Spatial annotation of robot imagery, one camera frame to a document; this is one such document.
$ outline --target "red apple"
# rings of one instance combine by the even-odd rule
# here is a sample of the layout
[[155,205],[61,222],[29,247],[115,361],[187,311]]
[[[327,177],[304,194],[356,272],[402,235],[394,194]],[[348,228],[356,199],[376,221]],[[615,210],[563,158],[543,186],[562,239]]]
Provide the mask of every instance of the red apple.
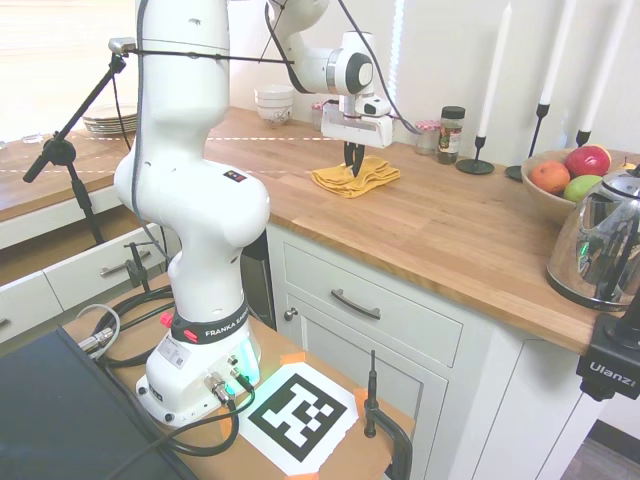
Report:
[[603,177],[611,168],[611,154],[599,145],[576,148],[564,161],[574,177],[598,175]]
[[558,195],[571,181],[569,170],[559,162],[543,162],[531,170],[529,180],[545,192]]

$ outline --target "orange tape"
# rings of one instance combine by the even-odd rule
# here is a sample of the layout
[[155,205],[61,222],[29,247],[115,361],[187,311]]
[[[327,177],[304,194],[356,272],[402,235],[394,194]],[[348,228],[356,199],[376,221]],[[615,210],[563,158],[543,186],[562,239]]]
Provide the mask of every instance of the orange tape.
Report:
[[306,361],[307,355],[305,354],[305,352],[280,355],[280,365],[289,365],[291,363],[305,363]]
[[369,392],[366,388],[354,388],[353,396],[356,397],[356,408],[358,409],[358,416],[364,418],[364,402],[369,396]]
[[317,473],[306,473],[304,475],[293,475],[292,477],[284,477],[284,480],[320,480]]
[[[229,413],[229,410],[226,407],[220,407],[216,411],[216,415],[224,415],[226,413]],[[218,422],[218,425],[220,426],[220,431],[222,432],[222,436],[224,438],[227,438],[229,435],[231,435],[231,428],[233,427],[233,424],[231,423],[230,418],[225,418],[224,420],[220,420]]]

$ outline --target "cabinet drawer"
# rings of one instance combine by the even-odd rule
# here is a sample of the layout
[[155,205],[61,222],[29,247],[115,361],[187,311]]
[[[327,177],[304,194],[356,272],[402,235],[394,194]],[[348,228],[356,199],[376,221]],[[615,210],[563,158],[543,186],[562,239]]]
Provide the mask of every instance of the cabinet drawer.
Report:
[[42,272],[0,287],[0,342],[62,313]]
[[286,281],[348,314],[356,330],[453,366],[462,324],[288,243],[284,258]]
[[370,352],[376,351],[379,398],[416,421],[412,436],[415,454],[411,479],[422,480],[429,463],[447,381],[293,295],[287,295],[287,307],[295,309],[298,314],[291,322],[279,319],[278,330],[286,332],[305,350],[362,386],[367,385]]
[[[149,225],[153,236],[162,245],[158,225]],[[131,260],[131,249],[125,245],[148,242],[142,228],[122,235],[110,242],[93,247],[60,263],[44,269],[44,273],[62,307],[67,310],[110,288],[129,280],[124,263]],[[138,247],[142,264],[148,269],[164,261],[164,257],[153,245]]]

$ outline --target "green apple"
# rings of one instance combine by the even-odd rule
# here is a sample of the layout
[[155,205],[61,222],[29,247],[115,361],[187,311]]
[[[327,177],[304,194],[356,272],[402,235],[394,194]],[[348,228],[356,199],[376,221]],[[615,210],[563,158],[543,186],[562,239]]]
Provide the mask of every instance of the green apple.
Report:
[[564,198],[578,203],[584,198],[591,187],[597,184],[602,177],[598,175],[582,175],[581,177],[574,178],[569,182],[567,188],[564,189]]

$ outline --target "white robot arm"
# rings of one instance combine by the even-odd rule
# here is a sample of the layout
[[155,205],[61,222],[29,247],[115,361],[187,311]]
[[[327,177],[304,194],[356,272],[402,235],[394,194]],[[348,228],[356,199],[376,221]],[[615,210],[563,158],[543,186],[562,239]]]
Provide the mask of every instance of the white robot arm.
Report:
[[[363,145],[390,144],[390,107],[373,92],[371,59],[359,35],[346,34],[337,50],[307,48],[299,32],[316,23],[328,0],[286,5],[273,35],[295,62],[294,85],[341,95],[339,109],[325,108],[325,134],[357,144],[356,155]],[[182,241],[169,266],[176,311],[165,319],[169,330],[136,386],[154,418],[180,427],[219,407],[212,384],[216,392],[221,385],[242,391],[234,369],[254,385],[260,379],[239,256],[266,227],[269,195],[247,173],[203,158],[209,131],[229,107],[229,61],[198,55],[229,55],[227,0],[137,0],[137,6],[136,43],[144,52],[138,130],[114,183],[138,217],[173,229]],[[167,50],[183,55],[153,54]]]
[[[374,68],[358,32],[344,34],[338,49],[310,48],[300,32],[315,25],[329,0],[269,0],[273,19],[265,12],[267,27],[287,65],[289,78],[300,93],[332,93],[339,105],[326,104],[322,133],[355,145],[385,148],[393,141],[391,105],[375,94]],[[375,49],[373,35],[363,33]]]

